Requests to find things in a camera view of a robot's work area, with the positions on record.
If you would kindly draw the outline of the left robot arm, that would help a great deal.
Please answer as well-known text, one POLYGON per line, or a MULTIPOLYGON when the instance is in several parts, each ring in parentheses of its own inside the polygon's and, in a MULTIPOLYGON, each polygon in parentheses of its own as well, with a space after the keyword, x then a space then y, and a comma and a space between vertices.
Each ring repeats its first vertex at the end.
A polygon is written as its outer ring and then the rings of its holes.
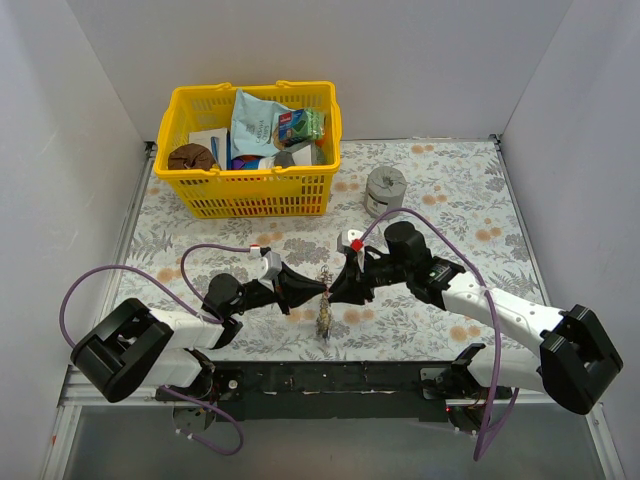
POLYGON ((246 283, 216 275, 193 313, 152 309, 129 298, 73 345, 70 360, 111 403, 141 386, 177 387, 200 400, 213 386, 200 352, 229 345, 242 329, 238 315, 271 304, 287 315, 325 291, 324 283, 278 264, 246 283))

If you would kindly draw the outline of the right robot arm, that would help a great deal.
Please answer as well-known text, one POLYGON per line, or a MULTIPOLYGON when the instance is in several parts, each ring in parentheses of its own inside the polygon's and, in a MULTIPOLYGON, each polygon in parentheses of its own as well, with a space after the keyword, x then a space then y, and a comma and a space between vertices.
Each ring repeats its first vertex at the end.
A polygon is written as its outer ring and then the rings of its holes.
POLYGON ((432 255, 407 221, 386 228, 386 252, 364 245, 361 236, 347 230, 338 237, 345 264, 330 288, 330 302, 364 305, 376 288, 403 284, 427 305, 497 325, 521 347, 502 353, 472 344, 425 380, 430 394, 475 397, 496 377, 500 387, 543 392, 586 415, 622 370, 621 356, 591 309, 561 310, 484 287, 463 266, 432 255))

